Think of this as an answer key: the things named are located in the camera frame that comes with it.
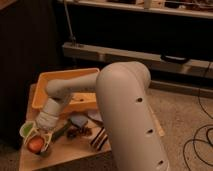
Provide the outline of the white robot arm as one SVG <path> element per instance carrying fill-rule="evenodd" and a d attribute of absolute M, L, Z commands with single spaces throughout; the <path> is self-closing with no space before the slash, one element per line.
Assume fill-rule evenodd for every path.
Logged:
<path fill-rule="evenodd" d="M 48 98 L 33 121 L 19 131 L 26 146 L 36 137 L 42 153 L 50 145 L 59 115 L 78 92 L 93 92 L 119 171 L 171 171 L 155 126 L 146 91 L 151 82 L 140 62 L 117 62 L 101 71 L 71 79 L 53 79 L 46 86 Z"/>

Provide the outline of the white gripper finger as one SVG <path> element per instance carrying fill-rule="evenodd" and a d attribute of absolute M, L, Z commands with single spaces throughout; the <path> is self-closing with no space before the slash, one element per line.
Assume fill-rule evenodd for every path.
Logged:
<path fill-rule="evenodd" d="M 52 139 L 52 135 L 53 133 L 52 132 L 49 132 L 49 133 L 45 133 L 43 135 L 43 138 L 44 138 L 44 146 L 42 147 L 42 150 L 41 152 L 44 153 L 47 151 L 50 143 L 51 143 L 51 139 Z"/>
<path fill-rule="evenodd" d="M 34 121 L 27 121 L 21 126 L 20 136 L 23 138 L 24 143 L 27 143 L 35 135 L 36 125 Z"/>

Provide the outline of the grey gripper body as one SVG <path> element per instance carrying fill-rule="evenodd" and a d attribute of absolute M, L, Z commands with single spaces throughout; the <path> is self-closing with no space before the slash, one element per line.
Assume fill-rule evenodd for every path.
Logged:
<path fill-rule="evenodd" d="M 55 128 L 58 118 L 45 112 L 40 112 L 35 121 L 39 129 L 51 131 Z"/>

